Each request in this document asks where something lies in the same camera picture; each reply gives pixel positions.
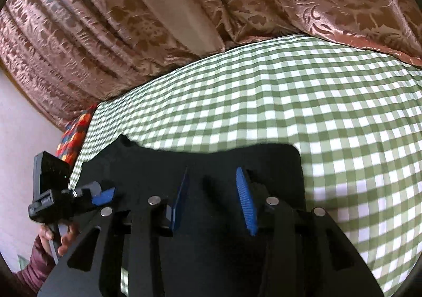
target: brown damask curtain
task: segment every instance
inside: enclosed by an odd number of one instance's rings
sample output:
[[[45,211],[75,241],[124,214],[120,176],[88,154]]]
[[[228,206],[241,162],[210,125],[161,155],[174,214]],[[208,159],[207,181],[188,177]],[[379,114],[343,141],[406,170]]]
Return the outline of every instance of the brown damask curtain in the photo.
[[[56,125],[176,67],[305,32],[422,66],[414,0],[8,0],[0,58]]]

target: white wall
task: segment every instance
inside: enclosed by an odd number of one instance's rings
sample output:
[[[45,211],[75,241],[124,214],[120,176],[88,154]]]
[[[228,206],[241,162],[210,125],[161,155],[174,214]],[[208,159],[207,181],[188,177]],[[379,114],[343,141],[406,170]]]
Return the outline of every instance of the white wall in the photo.
[[[55,154],[62,132],[0,70],[0,252],[12,271],[29,258],[39,225],[28,218],[34,155]]]

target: finger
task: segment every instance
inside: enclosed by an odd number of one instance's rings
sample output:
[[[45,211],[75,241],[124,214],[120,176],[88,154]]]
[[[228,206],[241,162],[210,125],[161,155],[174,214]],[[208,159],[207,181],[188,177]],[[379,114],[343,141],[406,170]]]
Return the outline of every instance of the finger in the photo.
[[[75,241],[76,240],[76,238],[79,236],[79,232],[77,232],[77,233],[69,233],[69,234],[67,234],[67,238],[70,240],[70,241]]]
[[[60,242],[62,243],[62,245],[64,246],[69,246],[70,241],[69,241],[69,234],[62,236],[62,238],[60,239]]]
[[[60,246],[60,247],[57,249],[57,253],[58,253],[60,256],[65,255],[65,254],[67,253],[67,251],[68,251],[68,247],[67,247],[67,246],[65,246],[65,245],[62,245],[62,246]]]
[[[69,233],[71,234],[79,234],[79,225],[75,222],[69,225]]]
[[[67,236],[68,241],[66,245],[70,247],[76,241],[76,238],[77,238],[76,234],[69,234]]]
[[[41,239],[46,239],[46,240],[52,240],[54,237],[53,232],[45,224],[43,224],[40,227],[38,231],[38,235],[40,236]]]

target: blue finger pad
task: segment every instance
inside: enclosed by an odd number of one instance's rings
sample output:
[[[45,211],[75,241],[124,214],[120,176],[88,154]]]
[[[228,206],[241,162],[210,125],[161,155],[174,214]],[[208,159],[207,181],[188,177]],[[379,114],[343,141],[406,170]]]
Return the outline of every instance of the blue finger pad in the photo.
[[[96,206],[104,205],[113,200],[116,188],[111,188],[101,192],[99,195],[92,197],[92,204]]]
[[[248,182],[241,167],[236,170],[236,186],[245,218],[246,228],[255,236],[258,233],[257,210],[249,191]]]
[[[189,189],[190,179],[189,179],[189,168],[186,167],[185,173],[183,175],[182,183],[180,184],[179,190],[177,192],[176,201],[174,203],[174,208],[172,210],[172,219],[170,229],[176,231],[180,227],[181,217],[183,209],[186,203],[187,191]]]

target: red sleeve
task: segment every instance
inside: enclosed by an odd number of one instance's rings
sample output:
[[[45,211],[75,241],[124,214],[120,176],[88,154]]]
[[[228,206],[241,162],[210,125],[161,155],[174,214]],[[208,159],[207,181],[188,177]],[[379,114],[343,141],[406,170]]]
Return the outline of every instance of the red sleeve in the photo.
[[[46,281],[51,270],[54,268],[54,260],[48,255],[42,244],[39,236],[35,239],[32,248],[31,258],[28,266],[15,275],[21,284],[31,293],[36,296],[41,285]]]

